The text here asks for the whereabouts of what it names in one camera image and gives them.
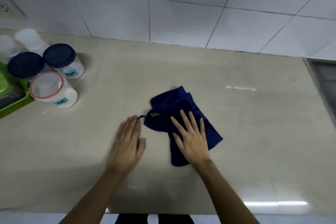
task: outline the teal label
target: teal label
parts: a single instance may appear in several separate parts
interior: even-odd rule
[[[68,102],[69,100],[67,98],[62,98],[56,102],[53,102],[54,105],[62,105],[65,104],[66,102]]]
[[[67,72],[64,72],[65,73],[65,75],[66,76],[75,76],[75,75],[78,75],[79,73],[77,72],[77,70],[76,69],[70,69],[69,71],[67,71]]]

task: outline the folded cloth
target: folded cloth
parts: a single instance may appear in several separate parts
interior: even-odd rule
[[[181,124],[186,129],[180,115],[180,110],[183,110],[185,112],[188,119],[188,112],[191,111],[195,117],[198,127],[200,127],[200,118],[203,118],[209,150],[223,140],[219,133],[217,133],[217,131],[210,124],[208,119],[199,110],[199,108],[193,101],[191,94],[187,93],[184,90],[183,86],[153,97],[150,100],[150,105],[152,106],[152,110],[150,110],[146,114],[144,125],[155,131],[168,133],[168,136],[170,138],[171,163],[173,166],[182,167],[189,164],[189,162],[182,155],[181,151],[176,145],[173,137],[173,132],[178,134],[181,140],[183,140],[183,137],[170,120],[170,117],[173,116],[179,122],[179,124]]]

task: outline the electrical outlet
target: electrical outlet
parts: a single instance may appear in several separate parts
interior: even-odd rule
[[[0,0],[0,17],[10,17],[17,20],[27,18],[13,0]]]

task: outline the blue lid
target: blue lid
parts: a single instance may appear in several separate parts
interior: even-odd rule
[[[44,51],[43,58],[50,67],[63,68],[75,60],[76,52],[70,45],[54,44]]]
[[[22,52],[14,56],[8,63],[8,72],[19,79],[32,78],[44,69],[43,58],[35,52]]]

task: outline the white lid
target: white lid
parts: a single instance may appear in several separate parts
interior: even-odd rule
[[[29,50],[39,48],[45,43],[32,28],[20,30],[15,34],[15,39],[23,43]]]
[[[9,35],[0,35],[0,51],[3,52],[6,57],[15,56],[20,52]]]
[[[29,86],[30,94],[36,99],[47,99],[57,95],[64,86],[63,77],[56,72],[42,73]]]

